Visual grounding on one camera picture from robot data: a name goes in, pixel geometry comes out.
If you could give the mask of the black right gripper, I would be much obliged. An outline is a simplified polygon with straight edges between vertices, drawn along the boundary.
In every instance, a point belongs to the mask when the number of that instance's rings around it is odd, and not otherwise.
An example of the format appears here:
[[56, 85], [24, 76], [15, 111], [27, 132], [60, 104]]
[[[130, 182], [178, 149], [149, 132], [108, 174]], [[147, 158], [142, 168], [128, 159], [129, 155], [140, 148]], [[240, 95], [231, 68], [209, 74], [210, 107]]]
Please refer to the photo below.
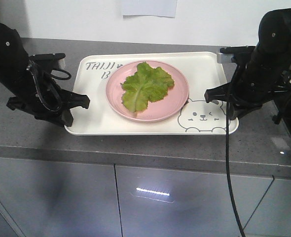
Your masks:
[[285, 66], [247, 64], [241, 73], [234, 75], [231, 83], [207, 89], [205, 101], [228, 102], [229, 119], [241, 119], [261, 109], [264, 103], [274, 100], [283, 91]]

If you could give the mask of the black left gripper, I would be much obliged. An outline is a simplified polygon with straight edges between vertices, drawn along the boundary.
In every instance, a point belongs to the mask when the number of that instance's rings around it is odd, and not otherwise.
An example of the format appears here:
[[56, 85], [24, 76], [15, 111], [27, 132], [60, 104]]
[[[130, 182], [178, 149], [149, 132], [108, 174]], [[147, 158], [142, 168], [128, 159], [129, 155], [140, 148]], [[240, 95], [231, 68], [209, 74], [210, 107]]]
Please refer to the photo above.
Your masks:
[[11, 110], [21, 110], [61, 127], [73, 124], [70, 109], [88, 109], [90, 104], [87, 95], [62, 89], [52, 75], [39, 66], [27, 66], [23, 74], [9, 80], [6, 87], [15, 95], [7, 102]]

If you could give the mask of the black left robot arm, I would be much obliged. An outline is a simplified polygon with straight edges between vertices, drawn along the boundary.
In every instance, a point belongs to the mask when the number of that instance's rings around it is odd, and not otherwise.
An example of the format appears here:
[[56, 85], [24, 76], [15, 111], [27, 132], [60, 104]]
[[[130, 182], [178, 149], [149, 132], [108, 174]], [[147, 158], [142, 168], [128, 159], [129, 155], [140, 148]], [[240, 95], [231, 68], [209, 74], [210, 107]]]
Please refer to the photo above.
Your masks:
[[87, 95], [62, 89], [52, 71], [65, 73], [62, 67], [64, 53], [36, 54], [29, 56], [15, 29], [0, 23], [0, 83], [14, 94], [7, 107], [21, 110], [36, 119], [58, 126], [70, 127], [73, 123], [71, 109], [89, 108]]

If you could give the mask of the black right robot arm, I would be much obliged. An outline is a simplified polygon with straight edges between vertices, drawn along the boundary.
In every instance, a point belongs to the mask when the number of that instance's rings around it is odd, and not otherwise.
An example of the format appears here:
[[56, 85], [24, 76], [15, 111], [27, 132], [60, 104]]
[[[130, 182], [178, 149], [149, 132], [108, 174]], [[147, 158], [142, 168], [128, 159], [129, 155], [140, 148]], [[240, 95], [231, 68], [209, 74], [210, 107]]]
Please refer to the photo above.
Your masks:
[[266, 13], [259, 24], [257, 45], [223, 47], [218, 61], [236, 63], [236, 70], [231, 82], [206, 90], [204, 97], [207, 103], [226, 102], [231, 120], [291, 91], [283, 81], [286, 71], [291, 75], [291, 8]]

